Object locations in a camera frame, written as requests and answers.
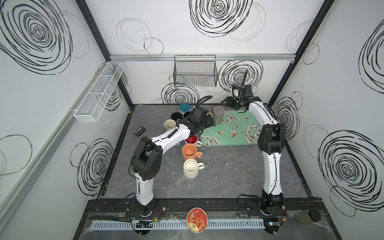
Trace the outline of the cream white mug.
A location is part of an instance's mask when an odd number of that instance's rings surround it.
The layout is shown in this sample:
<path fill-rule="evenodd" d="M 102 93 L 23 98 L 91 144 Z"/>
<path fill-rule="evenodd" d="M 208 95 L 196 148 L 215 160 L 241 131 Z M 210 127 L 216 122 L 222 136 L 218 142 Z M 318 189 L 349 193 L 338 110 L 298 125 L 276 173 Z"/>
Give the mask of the cream white mug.
<path fill-rule="evenodd" d="M 199 141 L 199 138 L 196 135 L 193 135 L 185 140 L 185 144 L 193 144 L 196 147 L 201 147 L 203 143 Z"/>

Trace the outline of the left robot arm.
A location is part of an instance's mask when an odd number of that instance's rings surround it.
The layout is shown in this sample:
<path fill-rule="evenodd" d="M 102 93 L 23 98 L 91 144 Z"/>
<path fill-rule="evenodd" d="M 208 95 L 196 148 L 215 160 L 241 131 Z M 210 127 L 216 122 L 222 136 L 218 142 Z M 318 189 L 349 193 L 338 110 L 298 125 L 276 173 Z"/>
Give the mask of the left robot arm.
<path fill-rule="evenodd" d="M 187 118 L 178 121 L 169 131 L 157 137 L 140 139 L 131 158 L 130 167 L 137 184 L 135 204 L 144 215 L 147 215 L 154 205 L 153 178 L 160 170 L 163 154 L 177 143 L 199 135 L 213 125 L 210 111 L 196 105 Z"/>

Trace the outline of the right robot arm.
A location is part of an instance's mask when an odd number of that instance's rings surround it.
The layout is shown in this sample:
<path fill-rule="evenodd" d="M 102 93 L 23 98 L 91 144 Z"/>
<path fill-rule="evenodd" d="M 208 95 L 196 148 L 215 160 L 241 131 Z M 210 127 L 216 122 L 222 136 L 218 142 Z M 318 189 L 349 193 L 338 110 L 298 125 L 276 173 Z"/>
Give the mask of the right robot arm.
<path fill-rule="evenodd" d="M 265 183 L 260 200 L 263 214 L 270 216 L 282 208 L 284 195 L 281 187 L 280 161 L 285 146 L 285 124 L 279 123 L 267 110 L 259 97 L 252 93 L 252 86 L 232 86 L 232 96 L 222 101 L 227 107 L 239 110 L 244 108 L 254 115 L 261 127 L 258 137 L 258 147 L 264 158 Z"/>

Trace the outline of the white speckled mug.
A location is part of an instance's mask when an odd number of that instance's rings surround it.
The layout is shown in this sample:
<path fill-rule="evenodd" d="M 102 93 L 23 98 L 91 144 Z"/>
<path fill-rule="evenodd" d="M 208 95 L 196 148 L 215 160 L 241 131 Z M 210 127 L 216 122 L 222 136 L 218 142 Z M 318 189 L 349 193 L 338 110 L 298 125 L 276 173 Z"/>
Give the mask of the white speckled mug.
<path fill-rule="evenodd" d="M 198 163 L 194 159 L 185 160 L 183 164 L 183 174 L 188 179 L 194 179 L 198 176 L 200 170 L 206 166 L 204 163 Z"/>

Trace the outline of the orange peach mug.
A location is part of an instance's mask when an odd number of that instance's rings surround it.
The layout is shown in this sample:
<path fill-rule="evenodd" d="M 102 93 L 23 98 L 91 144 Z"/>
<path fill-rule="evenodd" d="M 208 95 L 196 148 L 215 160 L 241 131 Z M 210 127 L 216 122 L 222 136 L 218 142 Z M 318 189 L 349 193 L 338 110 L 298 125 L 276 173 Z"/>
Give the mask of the orange peach mug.
<path fill-rule="evenodd" d="M 197 158 L 202 158 L 203 153 L 199 152 L 197 147 L 193 144 L 186 144 L 182 148 L 182 154 L 183 154 L 183 159 L 186 161 L 188 159 L 194 159 L 196 160 Z"/>

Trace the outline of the green floral tray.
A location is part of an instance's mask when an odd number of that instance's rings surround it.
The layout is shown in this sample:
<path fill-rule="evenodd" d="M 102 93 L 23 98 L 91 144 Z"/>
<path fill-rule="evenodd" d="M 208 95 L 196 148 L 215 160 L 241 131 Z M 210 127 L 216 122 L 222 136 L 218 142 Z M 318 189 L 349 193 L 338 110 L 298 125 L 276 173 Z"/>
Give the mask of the green floral tray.
<path fill-rule="evenodd" d="M 262 126 L 250 112 L 225 111 L 223 122 L 201 135 L 206 147 L 256 145 Z"/>

